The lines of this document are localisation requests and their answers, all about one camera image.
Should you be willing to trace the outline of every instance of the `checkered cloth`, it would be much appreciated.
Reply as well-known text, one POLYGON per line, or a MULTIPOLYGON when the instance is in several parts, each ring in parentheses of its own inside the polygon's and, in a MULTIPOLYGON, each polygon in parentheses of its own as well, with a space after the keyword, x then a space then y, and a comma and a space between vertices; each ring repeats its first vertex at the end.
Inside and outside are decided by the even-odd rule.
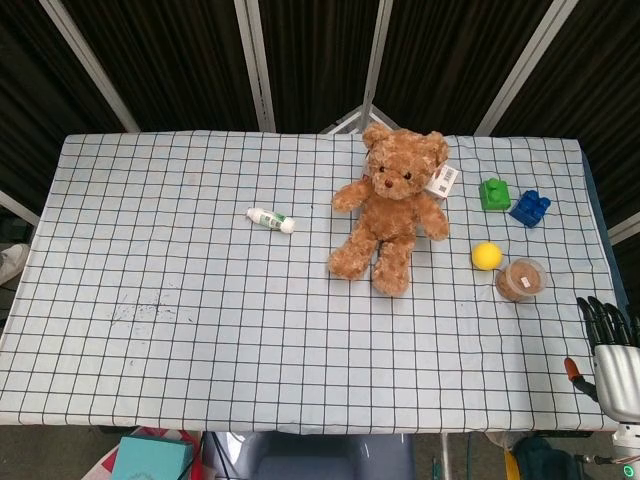
POLYGON ((330 278, 357 213, 359 136, 67 138, 0 347, 0 422, 301 433, 609 426, 566 379, 592 371, 576 296, 615 302, 579 145, 449 137, 451 237, 418 237, 401 298, 330 278), (527 229, 478 186, 552 200, 527 229), (285 235, 245 218, 290 215, 285 235), (470 265, 490 240, 550 273, 514 304, 470 265))

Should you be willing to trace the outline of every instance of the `robotic hand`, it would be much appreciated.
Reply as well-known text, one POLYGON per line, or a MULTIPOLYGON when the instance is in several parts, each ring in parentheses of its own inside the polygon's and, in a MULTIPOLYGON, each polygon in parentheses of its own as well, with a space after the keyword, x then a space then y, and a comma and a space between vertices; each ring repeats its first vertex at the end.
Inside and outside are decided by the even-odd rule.
POLYGON ((617 458, 594 457, 596 463, 624 465, 624 475, 640 480, 640 318, 631 328, 613 305, 595 297, 578 298, 591 353, 595 355, 596 384, 587 382, 570 358, 565 369, 574 387, 600 404, 602 411, 619 422, 613 434, 617 458))

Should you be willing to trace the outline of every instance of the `brown teddy bear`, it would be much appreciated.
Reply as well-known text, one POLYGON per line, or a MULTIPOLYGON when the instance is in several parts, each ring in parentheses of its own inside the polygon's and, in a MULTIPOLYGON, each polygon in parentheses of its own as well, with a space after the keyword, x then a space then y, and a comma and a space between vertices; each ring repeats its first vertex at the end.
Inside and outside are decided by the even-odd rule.
POLYGON ((332 200, 338 212, 362 206, 362 214, 349 240, 331 254, 329 270, 348 280, 361 277, 382 242, 373 284, 383 293, 400 295, 409 285, 416 224, 433 240, 449 234, 447 217, 424 191, 447 160, 449 147, 438 132, 392 131, 379 123, 365 130, 363 140, 369 150, 365 175, 332 200))

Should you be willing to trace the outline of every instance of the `white shoe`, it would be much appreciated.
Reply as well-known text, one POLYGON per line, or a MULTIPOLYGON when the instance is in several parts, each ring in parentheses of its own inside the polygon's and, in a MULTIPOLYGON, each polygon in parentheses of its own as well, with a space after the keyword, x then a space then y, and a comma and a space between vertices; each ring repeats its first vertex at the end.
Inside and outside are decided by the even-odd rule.
POLYGON ((24 243, 18 243, 0 252, 0 285, 4 285, 22 272, 28 256, 29 245, 24 243))

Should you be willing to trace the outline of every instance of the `cable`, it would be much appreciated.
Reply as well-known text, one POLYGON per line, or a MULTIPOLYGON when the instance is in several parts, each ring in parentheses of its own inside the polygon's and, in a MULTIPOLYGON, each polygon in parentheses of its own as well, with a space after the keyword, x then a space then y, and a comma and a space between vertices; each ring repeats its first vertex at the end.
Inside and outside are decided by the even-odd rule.
POLYGON ((220 457, 220 463, 222 463, 224 476, 227 479, 230 479, 231 477, 229 476, 229 472, 227 472, 227 465, 224 463, 224 457, 222 456, 222 451, 220 450, 221 445, 220 445, 220 440, 218 440, 218 435, 216 434, 216 432, 211 432, 211 435, 213 435, 213 443, 216 445, 216 450, 218 451, 218 456, 220 457))
POLYGON ((467 480, 471 480, 471 432, 467 433, 467 480))
POLYGON ((184 470, 182 470, 182 473, 180 475, 178 475, 177 480, 182 480, 182 477, 184 477, 186 475, 186 473, 189 471, 189 469, 193 465, 193 462, 195 462, 196 458, 198 458, 198 455, 200 455, 200 451, 202 450, 202 446, 204 445, 205 439, 206 439, 206 435, 203 434, 202 438, 200 439, 200 445, 198 445, 198 451, 193 456, 191 461, 187 464, 187 466, 184 467, 184 470))

